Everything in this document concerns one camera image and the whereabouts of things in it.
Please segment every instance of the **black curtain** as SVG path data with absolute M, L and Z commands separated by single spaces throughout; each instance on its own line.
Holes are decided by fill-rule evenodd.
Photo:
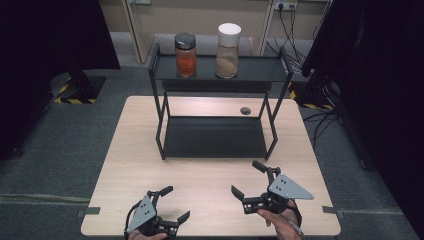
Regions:
M 69 71 L 119 69 L 97 0 L 0 2 L 0 159 L 19 145 L 51 80 Z
M 341 7 L 356 3 L 361 5 L 334 0 L 330 11 L 337 13 L 326 17 L 305 61 L 306 71 L 319 73 L 308 84 L 321 88 L 329 79 L 338 84 L 365 150 L 424 238 L 424 2 L 370 0 L 362 9 Z M 337 34 L 349 26 L 355 26 L 353 35 Z

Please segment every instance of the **jar lid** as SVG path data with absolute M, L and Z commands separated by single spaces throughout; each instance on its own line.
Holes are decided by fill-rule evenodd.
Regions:
M 182 50 L 190 50 L 196 46 L 196 36 L 193 33 L 178 33 L 174 37 L 175 47 Z
M 234 23 L 224 23 L 218 27 L 218 41 L 224 47 L 235 47 L 240 40 L 241 27 Z

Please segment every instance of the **human hand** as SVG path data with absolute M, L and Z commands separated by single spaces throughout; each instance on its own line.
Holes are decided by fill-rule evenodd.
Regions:
M 295 207 L 296 204 L 289 200 L 287 203 L 291 207 Z M 258 215 L 263 217 L 266 222 L 266 226 L 271 226 L 271 223 L 275 227 L 275 232 L 277 233 L 277 238 L 279 240 L 301 240 L 302 237 L 300 236 L 299 232 L 292 227 L 292 225 L 289 223 L 291 221 L 294 224 L 297 223 L 296 215 L 293 213 L 292 210 L 286 209 L 281 214 L 274 214 L 270 211 L 260 209 L 258 210 Z
M 144 236 L 139 230 L 134 230 L 128 235 L 129 240 L 163 240 L 168 235 L 166 233 L 158 233 L 151 237 Z

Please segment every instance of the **hazard tape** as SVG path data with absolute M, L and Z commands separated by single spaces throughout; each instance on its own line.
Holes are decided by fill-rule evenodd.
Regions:
M 292 100 L 294 100 L 300 108 L 327 109 L 327 110 L 332 110 L 333 109 L 333 106 L 331 106 L 329 104 L 315 105 L 315 104 L 312 104 L 312 103 L 311 104 L 309 104 L 309 103 L 298 103 L 296 101 L 296 100 L 298 100 L 296 98 L 296 92 L 295 92 L 294 87 L 293 87 L 293 85 L 292 85 L 291 82 L 289 83 L 288 91 L 289 91 L 289 94 L 290 94 L 290 98 Z
M 96 99 L 93 98 L 73 98 L 73 97 L 62 97 L 71 84 L 71 78 L 69 78 L 57 94 L 57 98 L 54 100 L 55 103 L 69 103 L 69 104 L 94 104 Z

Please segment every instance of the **white lid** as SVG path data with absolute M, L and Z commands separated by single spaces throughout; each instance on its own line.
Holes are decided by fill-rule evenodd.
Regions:
M 234 23 L 224 23 L 218 27 L 218 41 L 224 47 L 235 47 L 240 40 L 241 27 Z

